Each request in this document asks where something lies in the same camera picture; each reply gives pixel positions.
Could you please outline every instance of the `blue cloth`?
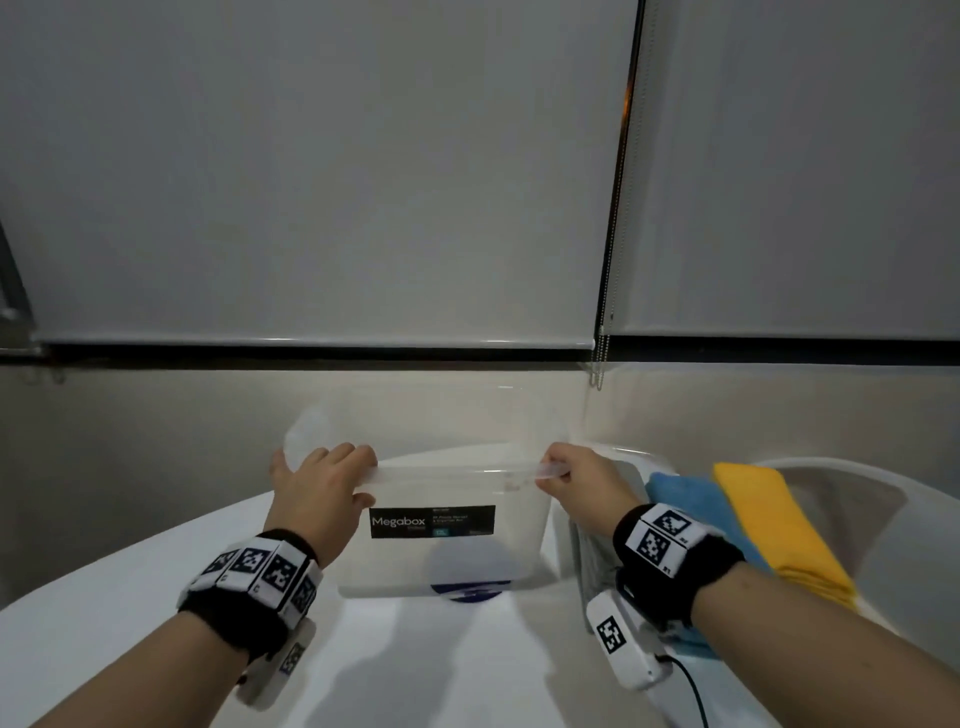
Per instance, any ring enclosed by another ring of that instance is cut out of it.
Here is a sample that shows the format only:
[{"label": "blue cloth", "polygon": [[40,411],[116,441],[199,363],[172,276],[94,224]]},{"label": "blue cloth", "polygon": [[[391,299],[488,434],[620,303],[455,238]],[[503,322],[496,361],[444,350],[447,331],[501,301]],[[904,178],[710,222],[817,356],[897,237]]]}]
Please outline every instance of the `blue cloth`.
[{"label": "blue cloth", "polygon": [[[747,563],[767,573],[770,565],[756,550],[753,542],[740,527],[740,521],[720,486],[703,477],[653,473],[646,484],[647,497],[652,503],[666,503],[680,508],[702,523],[708,523],[724,532],[727,541],[743,551]],[[716,658],[707,640],[697,629],[683,629],[677,635],[674,648],[678,652],[698,657]]]}]

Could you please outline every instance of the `cord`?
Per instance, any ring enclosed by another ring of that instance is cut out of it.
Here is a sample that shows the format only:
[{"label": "cord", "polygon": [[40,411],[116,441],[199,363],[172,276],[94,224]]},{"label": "cord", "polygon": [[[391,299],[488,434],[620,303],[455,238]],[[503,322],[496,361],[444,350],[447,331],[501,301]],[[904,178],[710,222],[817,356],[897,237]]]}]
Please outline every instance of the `cord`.
[{"label": "cord", "polygon": [[704,701],[700,699],[700,691],[697,690],[697,684],[693,682],[693,678],[690,676],[690,673],[686,667],[684,667],[684,664],[673,655],[657,655],[656,657],[657,662],[673,663],[684,672],[686,679],[690,681],[690,687],[693,689],[693,696],[697,698],[697,707],[700,709],[700,719],[704,722],[704,728],[709,728],[709,723],[707,723],[707,711],[704,710]]}]

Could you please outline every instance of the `qr code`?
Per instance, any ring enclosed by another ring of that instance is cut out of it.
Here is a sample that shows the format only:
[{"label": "qr code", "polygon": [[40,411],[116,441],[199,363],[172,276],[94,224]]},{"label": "qr code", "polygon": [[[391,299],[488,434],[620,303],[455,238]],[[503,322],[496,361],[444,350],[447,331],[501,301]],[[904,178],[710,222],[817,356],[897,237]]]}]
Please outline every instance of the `qr code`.
[{"label": "qr code", "polygon": [[296,573],[297,567],[278,555],[270,562],[270,566],[263,571],[263,580],[274,589],[286,592]]},{"label": "qr code", "polygon": [[303,657],[304,649],[305,647],[302,644],[294,643],[294,646],[290,648],[287,656],[283,659],[283,663],[280,665],[280,672],[290,677],[290,673],[297,668],[300,658]]},{"label": "qr code", "polygon": [[643,537],[643,541],[640,542],[636,552],[655,567],[658,567],[660,562],[663,561],[663,557],[666,556],[668,548],[670,548],[670,542],[666,537],[661,536],[653,529],[648,529],[647,535]]},{"label": "qr code", "polygon": [[654,519],[654,526],[664,533],[676,536],[690,525],[690,519],[686,519],[676,511],[666,511]]},{"label": "qr code", "polygon": [[304,576],[294,595],[290,597],[290,603],[294,605],[298,612],[305,615],[306,611],[310,608],[310,604],[313,603],[313,597],[316,593],[317,587],[314,586],[314,583],[310,581],[310,579]]},{"label": "qr code", "polygon": [[597,633],[600,635],[600,642],[603,643],[608,655],[613,655],[614,652],[627,643],[623,638],[623,632],[620,631],[620,627],[613,617],[607,617],[600,622],[600,626],[597,627]]},{"label": "qr code", "polygon": [[236,552],[237,552],[237,549],[235,548],[233,551],[227,551],[225,553],[220,554],[217,558],[213,560],[213,563],[211,563],[210,566],[208,566],[206,569],[203,570],[201,575],[205,573],[213,573],[214,571],[219,571],[220,569],[222,569],[223,567],[225,567],[227,564],[230,563],[230,559],[232,559],[236,555]]},{"label": "qr code", "polygon": [[233,563],[229,570],[257,573],[271,553],[271,551],[265,551],[262,548],[244,548],[240,558]]}]

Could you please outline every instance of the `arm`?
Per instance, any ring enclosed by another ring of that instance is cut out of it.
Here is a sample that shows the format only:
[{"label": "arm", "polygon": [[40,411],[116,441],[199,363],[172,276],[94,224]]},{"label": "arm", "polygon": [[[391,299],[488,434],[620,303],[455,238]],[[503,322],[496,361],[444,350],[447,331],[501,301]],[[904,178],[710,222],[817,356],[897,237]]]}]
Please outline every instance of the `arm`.
[{"label": "arm", "polygon": [[[370,447],[347,443],[330,452],[315,450],[296,473],[287,468],[281,451],[275,453],[270,468],[274,502],[265,530],[298,534],[325,569],[347,546],[361,512],[373,505],[372,496],[353,489],[375,465]],[[248,659],[245,650],[226,643],[202,619],[181,612],[63,700],[35,728],[203,728]]]},{"label": "arm", "polygon": [[[570,475],[538,481],[581,527],[612,536],[640,500],[612,463],[556,444],[545,459]],[[960,715],[960,677],[914,645],[746,564],[697,592],[691,619],[744,685],[785,726],[946,726]]]}]

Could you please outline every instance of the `person's right forearm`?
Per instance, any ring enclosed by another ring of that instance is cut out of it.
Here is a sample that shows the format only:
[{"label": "person's right forearm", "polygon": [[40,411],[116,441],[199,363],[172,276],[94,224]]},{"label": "person's right forearm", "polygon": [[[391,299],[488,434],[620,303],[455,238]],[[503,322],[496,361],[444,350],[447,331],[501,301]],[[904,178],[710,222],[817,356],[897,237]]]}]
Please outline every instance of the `person's right forearm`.
[{"label": "person's right forearm", "polygon": [[697,593],[692,621],[784,726],[948,726],[960,677],[876,624],[735,566]]}]

